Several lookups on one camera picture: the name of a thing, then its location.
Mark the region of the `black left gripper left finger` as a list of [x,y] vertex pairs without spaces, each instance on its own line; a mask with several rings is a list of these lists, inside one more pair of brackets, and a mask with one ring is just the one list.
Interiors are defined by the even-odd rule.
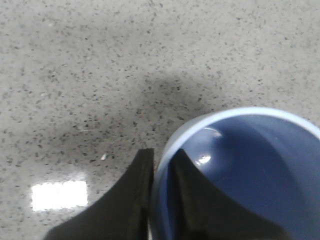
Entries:
[[154,150],[140,149],[132,163],[93,205],[55,226],[46,240],[146,240],[154,179]]

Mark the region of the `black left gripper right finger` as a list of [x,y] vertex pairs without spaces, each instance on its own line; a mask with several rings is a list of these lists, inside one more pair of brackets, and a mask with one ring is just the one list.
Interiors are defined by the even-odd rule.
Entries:
[[176,240],[289,240],[280,225],[233,201],[215,187],[183,149],[170,162],[176,185]]

